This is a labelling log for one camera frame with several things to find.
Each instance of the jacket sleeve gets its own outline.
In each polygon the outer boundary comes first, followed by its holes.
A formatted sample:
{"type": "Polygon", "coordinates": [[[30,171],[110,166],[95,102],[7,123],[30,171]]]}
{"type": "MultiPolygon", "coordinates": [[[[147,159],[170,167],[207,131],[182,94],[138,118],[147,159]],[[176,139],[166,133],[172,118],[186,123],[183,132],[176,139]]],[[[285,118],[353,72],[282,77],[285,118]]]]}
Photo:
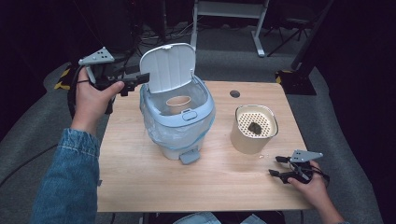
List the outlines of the jacket sleeve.
{"type": "Polygon", "coordinates": [[[98,158],[97,138],[65,129],[36,195],[31,223],[94,223],[98,158]]]}

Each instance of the dark background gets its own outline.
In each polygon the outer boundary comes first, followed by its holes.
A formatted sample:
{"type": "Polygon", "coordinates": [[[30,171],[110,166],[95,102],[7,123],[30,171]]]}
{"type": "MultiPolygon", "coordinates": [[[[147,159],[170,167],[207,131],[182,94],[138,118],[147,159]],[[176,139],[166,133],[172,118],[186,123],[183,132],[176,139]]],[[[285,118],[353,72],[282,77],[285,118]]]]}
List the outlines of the dark background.
{"type": "MultiPolygon", "coordinates": [[[[166,9],[160,0],[129,2],[134,4],[135,14],[132,18],[127,12],[123,15],[137,33],[138,26],[146,22],[158,25],[155,29],[160,35],[163,10],[170,24],[191,19],[192,1],[166,0],[172,6],[166,9]],[[155,13],[148,17],[145,11],[155,13]]],[[[42,82],[49,72],[91,54],[103,41],[111,42],[96,29],[89,3],[78,1],[76,7],[68,0],[2,1],[0,140],[45,93],[42,82]]],[[[395,11],[391,1],[334,0],[302,60],[316,66],[326,79],[344,136],[374,186],[385,223],[391,223],[390,210],[396,207],[392,191],[396,171],[395,11]]],[[[128,49],[134,43],[124,44],[128,49]]]]}

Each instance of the paper cup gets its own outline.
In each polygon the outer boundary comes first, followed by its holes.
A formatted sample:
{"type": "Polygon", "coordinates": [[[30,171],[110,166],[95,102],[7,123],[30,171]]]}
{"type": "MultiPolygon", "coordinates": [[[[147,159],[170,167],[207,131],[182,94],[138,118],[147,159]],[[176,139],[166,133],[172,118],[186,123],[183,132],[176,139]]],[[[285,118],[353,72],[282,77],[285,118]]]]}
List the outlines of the paper cup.
{"type": "Polygon", "coordinates": [[[171,114],[180,114],[181,111],[190,108],[190,96],[175,96],[166,101],[171,114]]]}

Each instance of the metal stand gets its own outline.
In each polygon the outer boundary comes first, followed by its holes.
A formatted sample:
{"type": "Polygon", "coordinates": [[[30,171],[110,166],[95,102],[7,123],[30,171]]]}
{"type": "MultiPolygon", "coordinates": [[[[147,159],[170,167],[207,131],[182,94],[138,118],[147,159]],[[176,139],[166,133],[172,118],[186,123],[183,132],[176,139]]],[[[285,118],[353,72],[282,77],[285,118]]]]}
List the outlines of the metal stand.
{"type": "Polygon", "coordinates": [[[259,34],[262,29],[262,22],[264,21],[267,5],[268,1],[263,5],[257,5],[206,1],[199,2],[198,0],[195,0],[191,35],[192,47],[196,50],[198,15],[259,19],[256,31],[252,31],[251,34],[259,57],[264,57],[265,53],[262,49],[259,34]]]}

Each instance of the right hand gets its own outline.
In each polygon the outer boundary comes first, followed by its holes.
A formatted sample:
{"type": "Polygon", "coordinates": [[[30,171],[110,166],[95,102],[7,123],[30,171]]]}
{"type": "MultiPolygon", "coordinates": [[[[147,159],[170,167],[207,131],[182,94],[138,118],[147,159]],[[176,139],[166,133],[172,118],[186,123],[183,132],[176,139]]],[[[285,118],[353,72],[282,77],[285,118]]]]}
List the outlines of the right hand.
{"type": "MultiPolygon", "coordinates": [[[[312,166],[320,169],[315,161],[310,162],[312,166]]],[[[321,175],[314,173],[312,180],[308,184],[301,183],[295,178],[289,178],[288,182],[299,190],[307,201],[314,205],[317,209],[323,204],[330,203],[330,197],[326,190],[326,185],[321,175]]]]}

